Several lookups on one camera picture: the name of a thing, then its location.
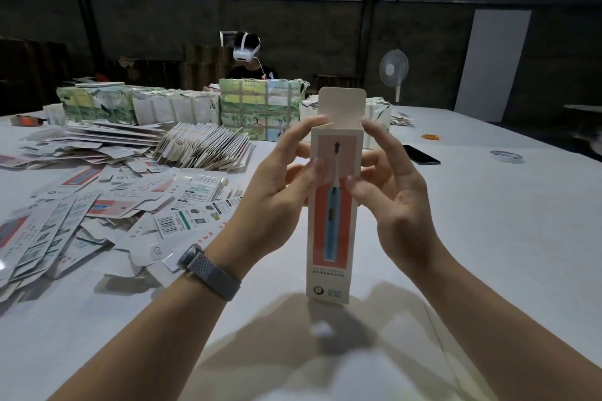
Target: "vr headset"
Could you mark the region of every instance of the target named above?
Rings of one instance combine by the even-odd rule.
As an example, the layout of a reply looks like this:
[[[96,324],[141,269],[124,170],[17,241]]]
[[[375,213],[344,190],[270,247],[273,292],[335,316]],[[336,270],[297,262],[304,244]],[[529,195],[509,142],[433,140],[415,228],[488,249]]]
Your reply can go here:
[[[249,34],[248,32],[245,32],[245,34],[243,35],[243,41],[240,44],[240,47],[234,48],[234,51],[232,52],[232,56],[233,56],[234,60],[242,60],[243,62],[252,62],[253,58],[257,54],[257,51],[260,50],[261,40],[260,40],[260,44],[257,45],[257,47],[255,49],[245,48],[245,40],[247,39],[248,34]]]

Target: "watch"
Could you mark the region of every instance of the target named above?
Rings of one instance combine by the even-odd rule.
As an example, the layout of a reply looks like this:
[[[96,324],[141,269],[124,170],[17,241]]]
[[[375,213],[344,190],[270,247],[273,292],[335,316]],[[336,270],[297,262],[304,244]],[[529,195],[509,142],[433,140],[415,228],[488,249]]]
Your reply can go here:
[[[230,276],[212,260],[208,259],[198,244],[188,248],[177,265],[190,271],[226,301],[231,301],[240,289],[240,281]]]

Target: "blue electric toothbrush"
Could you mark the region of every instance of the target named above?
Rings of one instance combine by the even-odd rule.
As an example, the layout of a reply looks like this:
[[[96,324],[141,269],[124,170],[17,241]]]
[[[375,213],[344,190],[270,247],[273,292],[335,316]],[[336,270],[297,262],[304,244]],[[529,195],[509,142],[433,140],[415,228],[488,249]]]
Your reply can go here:
[[[341,185],[338,173],[338,154],[341,143],[335,143],[335,177],[328,192],[326,208],[326,232],[324,237],[324,260],[336,261],[338,252],[338,229],[341,219]]]

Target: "black phone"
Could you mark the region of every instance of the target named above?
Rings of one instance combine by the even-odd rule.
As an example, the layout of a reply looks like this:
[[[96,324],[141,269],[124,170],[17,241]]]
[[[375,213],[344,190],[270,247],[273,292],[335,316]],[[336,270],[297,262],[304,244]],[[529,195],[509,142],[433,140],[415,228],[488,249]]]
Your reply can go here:
[[[403,145],[406,148],[408,157],[416,162],[418,165],[441,165],[441,162],[429,154],[425,154],[422,151],[416,149],[410,145]]]

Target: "white table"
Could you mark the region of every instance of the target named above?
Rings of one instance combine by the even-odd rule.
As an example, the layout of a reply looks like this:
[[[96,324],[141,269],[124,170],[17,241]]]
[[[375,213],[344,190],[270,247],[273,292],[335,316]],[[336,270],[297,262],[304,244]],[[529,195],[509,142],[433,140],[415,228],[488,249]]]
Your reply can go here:
[[[602,365],[602,165],[446,110],[401,109],[416,127],[391,132],[442,162],[418,168],[449,250]],[[0,120],[4,146],[34,130],[7,124]],[[424,133],[442,140],[421,139]],[[272,148],[260,142],[237,182],[246,185]],[[522,154],[526,162],[495,161],[491,149]],[[0,170],[1,213],[59,172]],[[357,213],[350,305],[309,302],[306,223],[304,211],[290,241],[245,278],[183,400],[485,398],[468,359],[383,254],[365,208]],[[156,295],[144,281],[107,282],[93,266],[94,260],[0,308],[0,398],[45,399]]]

